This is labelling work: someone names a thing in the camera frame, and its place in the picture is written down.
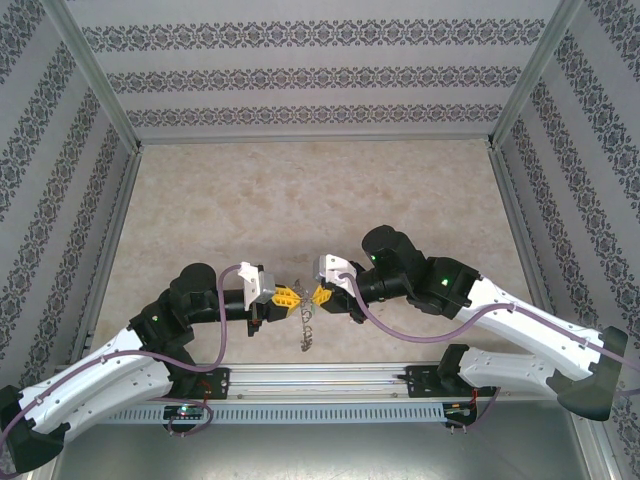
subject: beige marble surface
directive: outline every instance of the beige marble surface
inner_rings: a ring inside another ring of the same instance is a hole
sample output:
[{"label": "beige marble surface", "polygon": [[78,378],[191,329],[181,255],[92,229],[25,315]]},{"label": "beige marble surface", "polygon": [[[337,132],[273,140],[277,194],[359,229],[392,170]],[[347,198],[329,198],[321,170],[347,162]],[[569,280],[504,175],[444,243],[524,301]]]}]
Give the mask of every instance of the beige marble surface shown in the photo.
[{"label": "beige marble surface", "polygon": [[[407,233],[425,255],[454,257],[529,298],[480,140],[153,146],[144,152],[93,345],[126,326],[189,263],[209,263],[217,272],[240,261],[262,263],[276,282],[300,279],[313,291],[316,256],[333,253],[368,265],[360,242],[381,224]],[[233,275],[226,286],[241,282]],[[414,335],[459,326],[401,299],[372,310]],[[311,326],[313,346],[303,353],[299,312],[264,324],[254,338],[244,322],[232,322],[225,361],[438,360],[446,348],[404,343],[370,322],[356,325],[319,310]],[[188,350],[197,361],[213,360],[219,326],[195,331]],[[480,328],[459,342],[519,351]]]}]

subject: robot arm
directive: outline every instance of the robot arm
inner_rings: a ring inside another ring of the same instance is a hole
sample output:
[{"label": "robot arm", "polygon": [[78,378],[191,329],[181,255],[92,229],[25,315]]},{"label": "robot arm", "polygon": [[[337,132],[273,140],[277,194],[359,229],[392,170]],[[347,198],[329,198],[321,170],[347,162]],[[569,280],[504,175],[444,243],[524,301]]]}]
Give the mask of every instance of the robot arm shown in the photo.
[{"label": "robot arm", "polygon": [[[300,301],[290,289],[276,285],[261,266],[242,263],[238,275],[244,287],[225,291],[224,308],[228,320],[247,322],[249,336],[263,321],[289,316]],[[16,471],[24,473],[44,465],[60,453],[64,443],[130,405],[168,394],[187,398],[198,382],[197,373],[144,355],[108,361],[105,357],[140,350],[195,365],[184,348],[194,338],[191,325],[219,320],[215,271],[205,264],[189,265],[158,300],[91,355],[22,391],[12,386],[1,389],[2,430],[33,400],[37,401],[8,436]],[[101,362],[87,368],[96,359]],[[78,374],[42,398],[45,390],[74,371]]]},{"label": "robot arm", "polygon": [[[362,247],[374,265],[368,271],[333,255],[323,255],[316,261],[314,273],[322,283],[314,294],[317,305],[331,313],[349,313],[358,323],[365,320],[345,273],[356,279],[366,304],[403,296],[424,313],[465,323],[487,307],[508,304],[508,309],[493,310],[477,324],[532,355],[450,345],[441,363],[447,364],[444,371],[453,374],[456,382],[472,387],[499,386],[554,396],[578,415],[601,421],[609,418],[621,365],[587,348],[587,343],[570,340],[561,331],[620,356],[624,355],[627,342],[625,333],[613,327],[599,332],[561,320],[511,296],[456,260],[425,258],[404,233],[388,226],[369,232]],[[543,325],[528,313],[557,329]]]}]

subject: wallpaper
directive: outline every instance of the wallpaper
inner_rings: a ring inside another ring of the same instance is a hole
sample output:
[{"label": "wallpaper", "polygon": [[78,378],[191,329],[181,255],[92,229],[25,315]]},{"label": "wallpaper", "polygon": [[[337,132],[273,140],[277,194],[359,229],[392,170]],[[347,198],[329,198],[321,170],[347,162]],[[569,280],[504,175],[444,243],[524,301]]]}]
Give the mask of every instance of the wallpaper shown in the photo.
[{"label": "wallpaper", "polygon": [[0,385],[69,360],[129,155],[34,0],[0,5]]},{"label": "wallpaper", "polygon": [[488,134],[558,0],[69,1],[143,141]]},{"label": "wallpaper", "polygon": [[[614,325],[640,358],[638,5],[585,1],[502,145],[559,316]],[[620,387],[640,375],[623,368]],[[640,403],[615,401],[607,431],[640,478]]]}]

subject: wall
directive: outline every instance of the wall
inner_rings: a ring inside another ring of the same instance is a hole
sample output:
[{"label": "wall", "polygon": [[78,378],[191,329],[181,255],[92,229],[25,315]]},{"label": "wall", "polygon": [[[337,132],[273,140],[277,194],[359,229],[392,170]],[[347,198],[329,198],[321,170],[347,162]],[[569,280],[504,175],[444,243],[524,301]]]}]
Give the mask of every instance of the wall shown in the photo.
[{"label": "wall", "polygon": [[75,0],[143,141],[488,134],[558,0]]},{"label": "wall", "polygon": [[0,385],[69,359],[129,153],[40,3],[0,4]]},{"label": "wall", "polygon": [[[502,145],[561,317],[629,335],[640,356],[640,2],[580,7]],[[621,388],[640,376],[623,368]],[[640,402],[607,423],[625,478],[640,477]]]}]

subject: marble floor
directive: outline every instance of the marble floor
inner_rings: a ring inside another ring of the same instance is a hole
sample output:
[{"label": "marble floor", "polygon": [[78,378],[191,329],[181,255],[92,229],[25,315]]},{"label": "marble floor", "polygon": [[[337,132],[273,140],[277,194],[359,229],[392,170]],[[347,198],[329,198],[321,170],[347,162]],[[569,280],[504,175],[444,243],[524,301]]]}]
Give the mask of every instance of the marble floor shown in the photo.
[{"label": "marble floor", "polygon": [[[262,263],[277,283],[316,287],[323,253],[367,265],[360,248],[373,227],[409,235],[426,256],[454,257],[520,298],[529,298],[491,165],[481,140],[255,143],[150,146],[131,199],[94,346],[105,343],[155,300],[181,269],[205,262],[220,272]],[[239,288],[233,275],[227,288]],[[396,299],[373,305],[384,322],[414,335],[459,325]],[[264,324],[253,338],[230,324],[226,363],[438,360],[446,345],[404,343],[367,322],[315,310],[313,345],[301,351],[299,312]],[[199,362],[218,351],[219,326],[196,325],[187,346]],[[473,328],[459,337],[487,350],[516,352]]]}]

